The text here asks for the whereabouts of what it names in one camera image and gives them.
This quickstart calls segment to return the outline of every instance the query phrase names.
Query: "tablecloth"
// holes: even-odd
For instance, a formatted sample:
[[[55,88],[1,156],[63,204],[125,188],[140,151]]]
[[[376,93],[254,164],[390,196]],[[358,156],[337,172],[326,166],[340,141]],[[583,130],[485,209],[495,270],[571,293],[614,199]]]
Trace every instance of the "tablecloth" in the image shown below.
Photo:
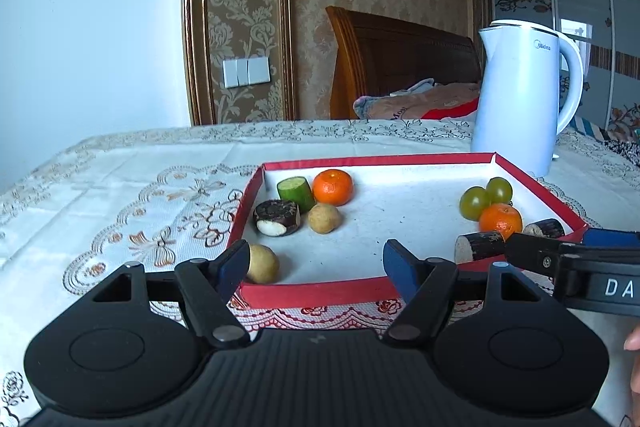
[[[0,425],[17,426],[38,411],[22,368],[33,335],[129,259],[149,271],[215,258],[262,162],[466,152],[472,130],[465,119],[226,124],[92,137],[61,152],[0,196]],[[540,180],[549,190],[594,226],[638,228],[640,169],[572,130],[559,136],[556,152]],[[453,319],[480,305],[463,303]],[[252,331],[383,331],[403,303],[257,310],[232,299],[229,306]],[[173,303],[152,307],[180,320]],[[611,369],[596,409],[620,425],[628,421],[631,361],[622,344],[635,321],[577,314],[609,347]]]

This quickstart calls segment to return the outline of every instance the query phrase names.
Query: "kettle spout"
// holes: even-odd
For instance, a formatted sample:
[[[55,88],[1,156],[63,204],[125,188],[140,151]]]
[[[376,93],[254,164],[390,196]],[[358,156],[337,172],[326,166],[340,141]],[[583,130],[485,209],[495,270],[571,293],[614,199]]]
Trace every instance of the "kettle spout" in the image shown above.
[[[478,32],[480,33],[482,44],[484,44],[487,62],[491,60],[494,55],[495,49],[497,48],[498,34],[500,33],[500,29],[500,26],[489,26],[488,28],[483,28]]]

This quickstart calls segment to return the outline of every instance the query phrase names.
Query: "ribbed black surface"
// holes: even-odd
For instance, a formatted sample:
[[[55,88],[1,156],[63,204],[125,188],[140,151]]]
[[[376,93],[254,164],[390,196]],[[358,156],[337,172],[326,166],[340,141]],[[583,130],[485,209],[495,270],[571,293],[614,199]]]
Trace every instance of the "ribbed black surface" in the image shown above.
[[[158,368],[161,378],[162,368]],[[29,427],[607,427],[591,410],[517,419],[476,408],[444,387],[417,351],[369,330],[264,330],[215,354],[181,396],[123,419],[44,410]]]

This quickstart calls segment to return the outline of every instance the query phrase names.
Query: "wooden headboard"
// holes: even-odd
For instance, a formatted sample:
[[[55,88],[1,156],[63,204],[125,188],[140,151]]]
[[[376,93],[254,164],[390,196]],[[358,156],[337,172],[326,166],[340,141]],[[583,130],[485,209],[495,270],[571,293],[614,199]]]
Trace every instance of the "wooden headboard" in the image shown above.
[[[360,96],[385,96],[424,78],[439,84],[479,82],[480,64],[473,42],[429,26],[329,6],[338,41],[332,120],[353,120]]]

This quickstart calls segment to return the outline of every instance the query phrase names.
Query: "human hand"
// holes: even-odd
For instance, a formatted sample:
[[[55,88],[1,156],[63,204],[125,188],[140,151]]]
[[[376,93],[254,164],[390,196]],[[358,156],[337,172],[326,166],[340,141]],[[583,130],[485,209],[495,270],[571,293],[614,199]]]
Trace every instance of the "human hand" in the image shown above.
[[[636,326],[625,341],[627,351],[640,351],[640,325]],[[640,353],[636,355],[634,368],[631,372],[631,398],[633,404],[633,422],[640,427]]]

